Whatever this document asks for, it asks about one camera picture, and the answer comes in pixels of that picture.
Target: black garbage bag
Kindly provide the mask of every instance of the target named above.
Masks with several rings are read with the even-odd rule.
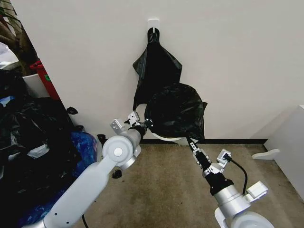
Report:
[[[160,45],[160,32],[148,30],[148,45],[143,54],[133,63],[139,75],[134,96],[133,110],[147,104],[152,96],[165,86],[180,81],[182,65]]]
[[[190,137],[203,141],[206,105],[194,88],[175,83],[152,97],[144,116],[152,120],[150,130],[159,136]]]
[[[25,95],[28,95],[28,92],[22,74],[0,69],[0,98],[7,96],[20,98]]]
[[[61,102],[50,98],[14,99],[0,109],[0,203],[2,222],[10,222],[5,227],[15,227],[25,211],[48,202],[74,180],[80,155],[71,141],[72,129]],[[43,145],[47,153],[29,156]]]

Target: floor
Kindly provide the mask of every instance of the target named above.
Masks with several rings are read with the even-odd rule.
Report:
[[[274,161],[253,160],[262,145],[200,145],[215,161],[221,149],[248,172],[248,186],[262,181],[269,193],[250,210],[262,214],[275,228],[304,227],[304,204]],[[242,190],[244,174],[230,163],[224,172]],[[105,190],[86,212],[90,228],[218,228],[217,204],[209,193],[190,149],[173,144],[144,144],[136,162]],[[75,228],[84,228],[78,221]]]

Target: black baseboard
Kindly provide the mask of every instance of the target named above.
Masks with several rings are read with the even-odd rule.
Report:
[[[264,144],[267,139],[205,139],[200,144]],[[141,144],[175,144],[160,139],[143,139]]]

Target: red container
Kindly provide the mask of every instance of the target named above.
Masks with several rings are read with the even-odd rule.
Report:
[[[59,95],[57,94],[56,89],[53,86],[53,83],[51,82],[51,79],[48,77],[48,74],[42,65],[41,61],[38,60],[36,63],[32,64],[30,66],[31,69],[37,70],[37,73],[44,84],[44,87],[46,88],[48,94],[50,97],[54,100],[60,100]]]

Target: plastic bag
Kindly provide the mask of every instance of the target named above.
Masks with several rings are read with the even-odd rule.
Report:
[[[152,120],[150,130],[159,136],[190,137],[202,141],[206,105],[194,88],[175,83],[153,96],[144,116]]]
[[[80,156],[71,141],[73,126],[60,101],[50,98],[15,99],[0,109],[0,202],[2,222],[16,227],[30,208],[44,204],[67,183]],[[46,144],[43,156],[28,152]]]
[[[21,73],[0,69],[0,98],[27,96],[27,88]]]
[[[134,96],[133,110],[147,104],[153,95],[165,86],[180,81],[182,65],[160,45],[160,32],[148,30],[148,45],[143,54],[133,63],[139,75]]]
[[[72,132],[71,139],[73,145],[81,155],[81,161],[77,163],[77,166],[72,172],[73,177],[77,178],[90,164],[96,162],[97,144],[96,139],[85,132]],[[59,192],[56,192],[54,195],[50,195],[47,203],[36,205],[34,208],[25,212],[18,221],[18,227],[33,224],[43,219],[73,181],[74,180],[71,179],[70,182],[67,182],[62,186],[62,189],[59,190]]]

